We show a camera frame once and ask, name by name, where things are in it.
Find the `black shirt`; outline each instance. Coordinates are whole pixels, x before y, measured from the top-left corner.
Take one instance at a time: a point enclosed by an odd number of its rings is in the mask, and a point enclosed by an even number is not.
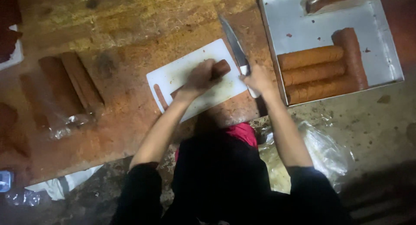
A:
[[[151,163],[135,166],[112,224],[351,224],[327,178],[314,168],[290,167],[290,195],[270,189],[258,150],[225,133],[181,143],[174,201],[162,217],[162,181]]]

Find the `knife blade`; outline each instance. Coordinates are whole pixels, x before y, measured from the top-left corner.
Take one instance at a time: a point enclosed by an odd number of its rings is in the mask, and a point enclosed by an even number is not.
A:
[[[226,33],[228,42],[231,45],[232,52],[236,57],[241,73],[245,76],[249,76],[251,74],[250,64],[248,63],[248,60],[244,54],[244,51],[242,50],[242,47],[240,45],[240,42],[238,41],[236,34],[232,30],[228,21],[222,15],[218,15],[218,19],[220,20],[221,25],[223,26],[223,30]],[[250,92],[250,95],[253,98],[258,98],[260,96],[260,93],[251,89],[249,86],[247,87],[248,91]]]

